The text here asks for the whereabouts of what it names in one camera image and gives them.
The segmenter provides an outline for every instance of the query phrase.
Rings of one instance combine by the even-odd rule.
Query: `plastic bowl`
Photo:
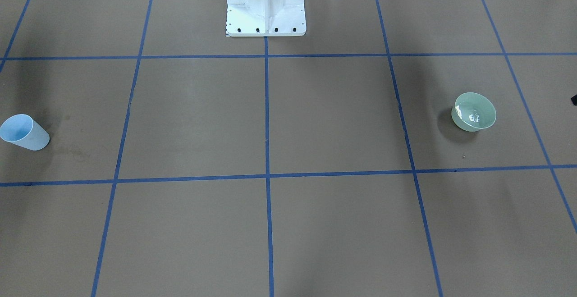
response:
[[[488,98],[474,92],[466,92],[455,100],[451,110],[455,125],[466,131],[480,131],[495,123],[497,111]]]

